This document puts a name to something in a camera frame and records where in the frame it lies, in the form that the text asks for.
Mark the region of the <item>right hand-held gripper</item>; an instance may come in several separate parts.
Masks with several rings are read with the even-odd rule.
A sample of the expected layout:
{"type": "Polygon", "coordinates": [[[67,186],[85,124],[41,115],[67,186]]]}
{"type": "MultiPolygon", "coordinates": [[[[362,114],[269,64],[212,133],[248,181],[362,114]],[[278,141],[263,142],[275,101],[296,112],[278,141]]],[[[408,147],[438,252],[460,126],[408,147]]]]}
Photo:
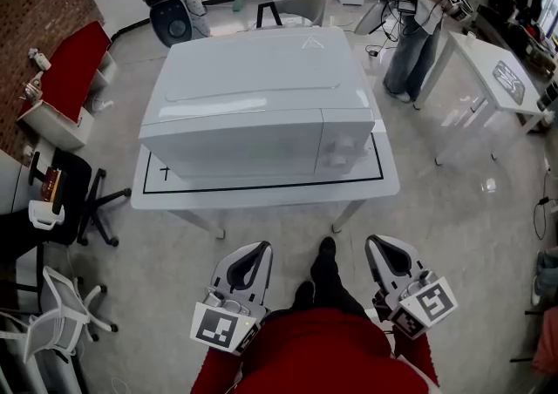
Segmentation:
{"type": "Polygon", "coordinates": [[[393,277],[414,277],[424,268],[411,244],[373,234],[367,238],[364,251],[372,278],[382,289],[374,296],[373,306],[382,321],[390,321],[406,337],[416,340],[458,308],[446,278],[430,269],[404,288],[393,288],[393,277]]]}

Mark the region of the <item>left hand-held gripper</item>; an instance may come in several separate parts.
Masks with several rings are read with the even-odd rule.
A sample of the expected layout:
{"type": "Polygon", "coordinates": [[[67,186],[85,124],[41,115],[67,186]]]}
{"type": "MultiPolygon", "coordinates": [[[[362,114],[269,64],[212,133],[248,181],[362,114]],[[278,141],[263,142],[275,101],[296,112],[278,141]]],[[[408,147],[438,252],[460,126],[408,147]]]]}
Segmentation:
{"type": "Polygon", "coordinates": [[[206,288],[204,300],[195,304],[190,338],[240,356],[269,313],[249,299],[265,297],[272,263],[273,249],[267,241],[242,246],[224,257],[214,270],[213,287],[206,288]],[[247,298],[229,294],[233,292],[242,292],[247,298]]]}

